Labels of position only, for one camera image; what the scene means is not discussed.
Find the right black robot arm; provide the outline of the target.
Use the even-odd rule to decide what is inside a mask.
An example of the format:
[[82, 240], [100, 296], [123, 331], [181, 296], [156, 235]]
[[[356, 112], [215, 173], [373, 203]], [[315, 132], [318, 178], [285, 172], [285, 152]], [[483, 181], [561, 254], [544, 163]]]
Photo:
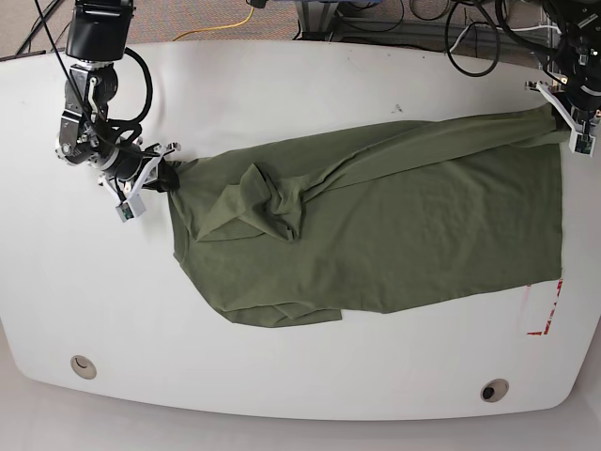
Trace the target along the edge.
[[[177, 144], [141, 148], [142, 121], [150, 111], [154, 86], [146, 61], [126, 46], [134, 11], [132, 1], [74, 4], [66, 55], [76, 63], [63, 69], [65, 107], [56, 149], [68, 164], [88, 163], [99, 170], [121, 208], [143, 189], [165, 193], [180, 186], [176, 169], [164, 159]], [[142, 70], [145, 102], [136, 117], [114, 119], [109, 102], [118, 89], [115, 62], [125, 55]]]

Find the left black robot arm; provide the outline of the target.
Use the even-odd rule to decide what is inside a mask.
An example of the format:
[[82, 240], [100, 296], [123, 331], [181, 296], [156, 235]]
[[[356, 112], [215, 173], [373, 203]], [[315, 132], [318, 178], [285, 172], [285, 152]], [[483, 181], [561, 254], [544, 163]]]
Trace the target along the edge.
[[556, 46], [532, 50], [544, 68], [554, 67], [567, 78], [562, 89], [570, 113], [590, 132], [600, 109], [600, 3], [543, 1], [541, 6], [560, 35]]

